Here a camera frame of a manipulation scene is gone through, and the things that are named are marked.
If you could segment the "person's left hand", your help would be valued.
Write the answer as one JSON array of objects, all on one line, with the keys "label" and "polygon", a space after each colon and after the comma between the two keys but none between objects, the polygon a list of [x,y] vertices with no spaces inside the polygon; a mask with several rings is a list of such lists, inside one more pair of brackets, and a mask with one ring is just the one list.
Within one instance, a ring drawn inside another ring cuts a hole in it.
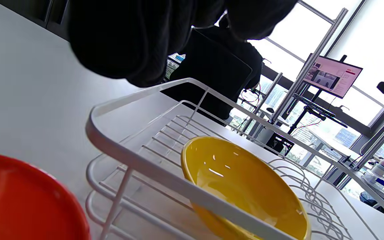
[{"label": "person's left hand", "polygon": [[296,0],[72,0],[68,38],[78,61],[112,79],[157,84],[169,55],[192,27],[209,28],[224,14],[237,40],[268,37]]}]

